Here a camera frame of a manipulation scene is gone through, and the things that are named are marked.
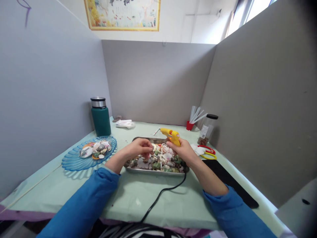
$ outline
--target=red scissors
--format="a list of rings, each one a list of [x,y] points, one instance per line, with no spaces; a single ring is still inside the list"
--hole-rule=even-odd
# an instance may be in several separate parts
[[[204,154],[207,154],[207,155],[210,155],[210,156],[212,156],[213,158],[210,158],[210,157],[206,157],[206,156],[204,156],[204,155],[200,155],[201,157],[203,157],[204,159],[209,159],[209,160],[213,160],[213,159],[217,159],[217,156],[216,156],[216,152],[212,149],[212,148],[210,148],[210,147],[208,147],[208,146],[205,146],[205,145],[199,145],[198,147],[204,147],[204,148],[207,148],[207,149],[209,149],[209,150],[206,150],[205,152],[204,152]]]
[[[204,147],[204,148],[207,148],[207,149],[209,149],[209,150],[206,150],[206,152],[207,153],[211,153],[211,154],[216,154],[216,152],[212,149],[212,148],[210,148],[210,147],[208,147],[208,146],[205,146],[205,145],[199,145],[198,147]]]

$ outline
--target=blue plate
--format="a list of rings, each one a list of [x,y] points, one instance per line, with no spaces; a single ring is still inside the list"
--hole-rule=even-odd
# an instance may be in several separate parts
[[[89,156],[87,158],[82,158],[79,156],[79,151],[84,147],[84,145],[91,142],[99,142],[101,140],[109,141],[112,147],[112,149],[105,154],[105,157],[103,159],[94,160],[92,156]],[[96,165],[101,164],[102,162],[109,159],[109,157],[112,155],[116,147],[117,147],[117,140],[114,137],[108,137],[108,136],[96,137],[92,140],[88,140],[80,144],[79,146],[69,151],[62,159],[62,167],[65,170],[70,170],[70,171],[81,171],[81,170],[89,169],[91,167],[95,167]]]

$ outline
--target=purple fabric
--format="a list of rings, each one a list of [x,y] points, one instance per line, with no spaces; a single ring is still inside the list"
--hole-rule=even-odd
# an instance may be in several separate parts
[[[14,211],[5,210],[0,214],[0,220],[27,220],[27,221],[42,221],[52,219],[55,213],[45,212],[26,212],[26,211]],[[101,222],[106,225],[118,225],[121,221],[100,218]],[[178,227],[165,227],[166,229],[175,231],[183,236],[191,236],[192,238],[202,238],[208,235],[211,230],[196,229],[196,228],[178,228]]]

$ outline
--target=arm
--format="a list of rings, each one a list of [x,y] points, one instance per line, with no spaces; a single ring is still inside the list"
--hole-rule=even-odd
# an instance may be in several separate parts
[[[232,187],[226,186],[202,162],[188,141],[179,139],[181,146],[171,142],[167,145],[176,151],[193,170],[204,189],[205,198],[210,203],[219,225],[229,238],[254,237],[276,238],[265,223],[243,202]]]
[[[93,172],[37,237],[87,237],[117,189],[124,163],[139,154],[149,157],[152,149],[148,140],[137,139],[117,152],[107,161],[106,168]]]

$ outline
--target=person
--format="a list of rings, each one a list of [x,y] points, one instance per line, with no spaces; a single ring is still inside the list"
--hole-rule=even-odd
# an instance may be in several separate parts
[[[209,167],[195,154],[188,141],[179,139],[178,147],[168,141],[172,148],[186,162],[203,187],[203,194],[228,238],[276,237],[264,222],[243,202],[230,186],[225,185]],[[65,203],[37,236],[87,237],[94,223],[100,217],[111,194],[117,189],[120,171],[125,162],[142,154],[150,157],[152,144],[138,138],[112,156],[104,168],[95,170],[91,177]],[[144,223],[122,223],[109,226],[100,237],[183,237],[173,231]]]

